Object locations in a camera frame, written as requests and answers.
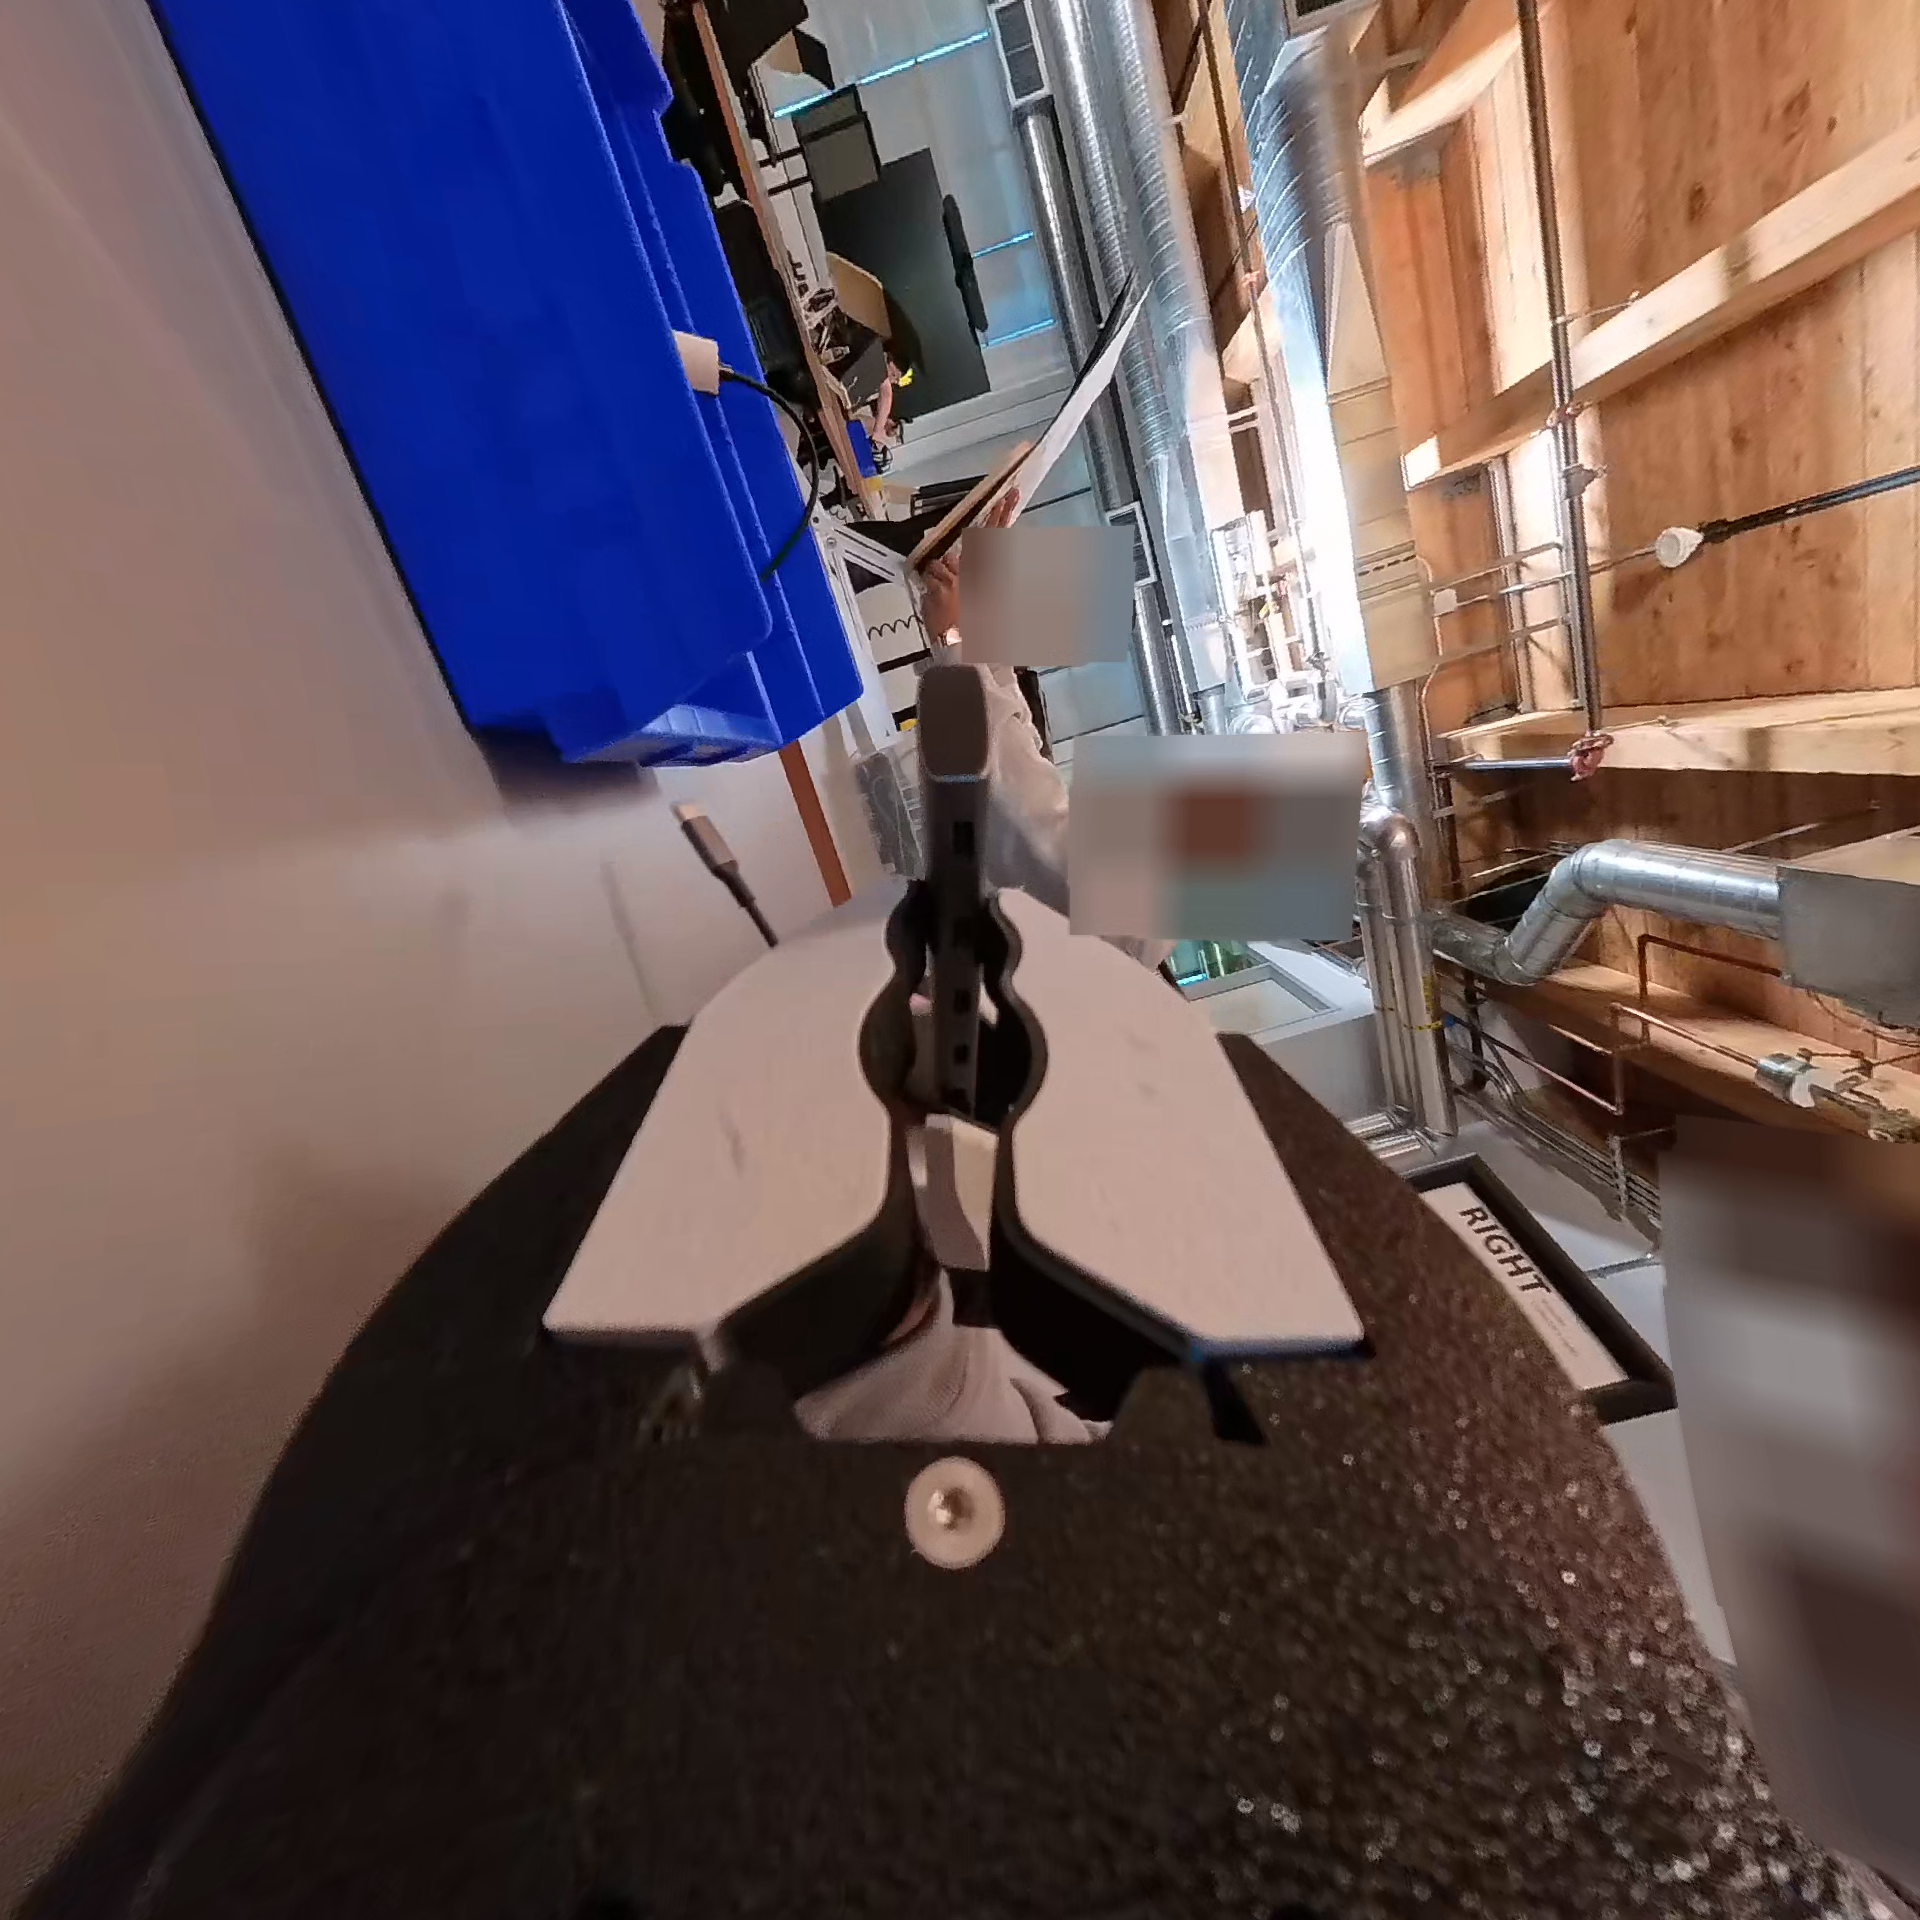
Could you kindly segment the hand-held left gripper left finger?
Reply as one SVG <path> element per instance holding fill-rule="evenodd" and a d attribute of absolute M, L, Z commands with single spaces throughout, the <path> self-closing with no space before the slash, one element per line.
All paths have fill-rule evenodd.
<path fill-rule="evenodd" d="M 880 1350 L 921 1271 L 903 900 L 902 880 L 871 886 L 703 1008 L 544 1310 L 551 1336 L 748 1361 L 790 1394 Z"/>

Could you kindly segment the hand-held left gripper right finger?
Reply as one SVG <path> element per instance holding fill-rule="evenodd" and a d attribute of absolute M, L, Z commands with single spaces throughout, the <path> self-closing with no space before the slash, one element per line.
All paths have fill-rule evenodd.
<path fill-rule="evenodd" d="M 1026 1081 L 1000 1132 L 992 1319 L 1073 1413 L 1110 1423 L 1142 1373 L 1350 1360 L 1361 1312 L 1231 1050 L 1166 978 L 1000 894 L 992 983 Z"/>

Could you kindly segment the grey USB hub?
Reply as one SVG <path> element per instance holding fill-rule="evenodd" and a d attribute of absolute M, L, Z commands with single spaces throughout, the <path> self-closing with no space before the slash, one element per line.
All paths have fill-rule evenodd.
<path fill-rule="evenodd" d="M 980 1029 L 980 849 L 992 798 L 992 738 L 980 676 L 932 665 L 919 685 L 919 791 L 927 870 L 916 890 L 924 980 L 916 990 L 915 1090 L 921 1125 L 919 1218 L 945 1268 L 992 1261 L 1000 1138 L 976 1117 Z"/>

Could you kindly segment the blue plastic bin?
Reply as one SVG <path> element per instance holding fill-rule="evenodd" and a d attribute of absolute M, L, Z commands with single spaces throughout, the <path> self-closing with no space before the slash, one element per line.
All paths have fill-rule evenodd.
<path fill-rule="evenodd" d="M 633 5 L 152 10 L 474 733 L 700 765 L 857 701 Z"/>

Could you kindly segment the silver pipe elbow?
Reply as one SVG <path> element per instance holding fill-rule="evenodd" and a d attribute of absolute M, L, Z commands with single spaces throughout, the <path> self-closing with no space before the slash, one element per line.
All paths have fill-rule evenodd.
<path fill-rule="evenodd" d="M 1431 917 L 1431 951 L 1510 986 L 1559 970 L 1614 908 L 1780 941 L 1783 870 L 1735 853 L 1608 839 L 1563 854 L 1512 929 L 1459 912 Z"/>

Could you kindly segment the grey desk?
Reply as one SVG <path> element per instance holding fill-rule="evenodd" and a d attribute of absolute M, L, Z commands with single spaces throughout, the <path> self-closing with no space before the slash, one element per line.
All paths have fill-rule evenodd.
<path fill-rule="evenodd" d="M 330 1366 L 827 904 L 778 759 L 465 726 L 147 5 L 3 6 L 6 1909 L 150 1730 Z"/>

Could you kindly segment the white cloth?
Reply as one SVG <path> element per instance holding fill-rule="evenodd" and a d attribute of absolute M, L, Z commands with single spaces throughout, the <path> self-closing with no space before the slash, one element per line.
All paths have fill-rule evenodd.
<path fill-rule="evenodd" d="M 826 1441 L 1092 1444 L 1111 1432 L 991 1322 L 985 1277 L 935 1268 L 882 1350 L 796 1401 Z"/>

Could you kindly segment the wooden document board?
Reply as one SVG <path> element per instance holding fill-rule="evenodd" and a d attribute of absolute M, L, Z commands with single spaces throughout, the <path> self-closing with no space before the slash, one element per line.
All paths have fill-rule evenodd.
<path fill-rule="evenodd" d="M 954 550 L 966 535 L 980 521 L 992 521 L 1002 510 L 1007 513 L 1000 522 L 1017 518 L 1030 488 L 1026 469 L 1036 461 L 1040 446 L 1022 440 L 1015 450 L 991 473 L 974 481 L 950 512 L 935 521 L 921 538 L 906 556 L 906 565 L 915 570 L 927 570 L 950 550 Z"/>

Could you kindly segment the black panel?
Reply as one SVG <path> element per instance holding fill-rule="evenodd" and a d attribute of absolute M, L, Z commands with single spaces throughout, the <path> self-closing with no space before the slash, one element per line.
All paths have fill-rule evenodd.
<path fill-rule="evenodd" d="M 970 236 L 931 149 L 884 160 L 871 183 L 818 200 L 826 248 L 876 277 L 919 342 L 912 381 L 896 401 L 915 422 L 991 388 L 985 304 Z"/>

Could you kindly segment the grey metal duct box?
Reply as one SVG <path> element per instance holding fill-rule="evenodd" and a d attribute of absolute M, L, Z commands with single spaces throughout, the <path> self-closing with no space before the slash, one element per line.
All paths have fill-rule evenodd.
<path fill-rule="evenodd" d="M 1919 830 L 1786 862 L 1783 975 L 1872 1024 L 1919 1029 Z"/>

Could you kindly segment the silver smooth ventilation duct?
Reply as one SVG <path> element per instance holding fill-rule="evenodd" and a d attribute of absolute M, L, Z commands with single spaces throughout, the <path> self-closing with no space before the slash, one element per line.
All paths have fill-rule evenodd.
<path fill-rule="evenodd" d="M 1265 260 L 1256 304 L 1288 405 L 1294 521 L 1336 713 L 1372 759 L 1361 809 L 1361 946 L 1376 998 L 1388 1109 L 1456 1133 L 1431 951 L 1440 834 L 1424 722 L 1439 665 L 1431 588 L 1410 526 L 1401 431 L 1362 210 L 1358 5 L 1225 5 Z"/>

